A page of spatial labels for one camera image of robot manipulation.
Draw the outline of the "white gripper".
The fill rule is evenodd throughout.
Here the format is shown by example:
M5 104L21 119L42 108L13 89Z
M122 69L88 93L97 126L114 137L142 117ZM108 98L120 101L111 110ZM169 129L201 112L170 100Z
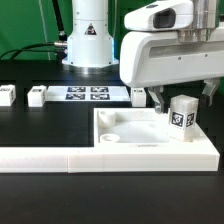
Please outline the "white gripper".
M130 32L122 41L120 78L129 87L149 87L158 114L165 112L162 85L206 79L202 95L211 106L223 76L224 28L202 43L180 43L175 31Z

